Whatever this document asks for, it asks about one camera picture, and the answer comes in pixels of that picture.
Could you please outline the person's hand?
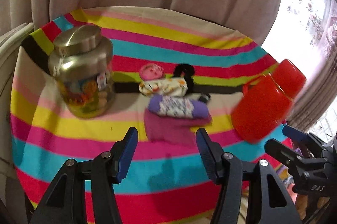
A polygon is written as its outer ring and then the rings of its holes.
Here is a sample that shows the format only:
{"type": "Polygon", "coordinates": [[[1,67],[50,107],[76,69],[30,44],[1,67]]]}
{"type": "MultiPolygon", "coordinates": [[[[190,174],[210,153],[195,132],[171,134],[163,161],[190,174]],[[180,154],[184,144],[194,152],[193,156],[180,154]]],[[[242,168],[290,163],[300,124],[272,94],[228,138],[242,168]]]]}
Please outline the person's hand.
{"type": "MultiPolygon", "coordinates": [[[[316,208],[321,209],[328,201],[330,197],[320,197],[316,203],[316,208]]],[[[298,194],[295,201],[295,206],[301,220],[304,220],[306,216],[306,209],[308,208],[308,196],[298,194]]]]}

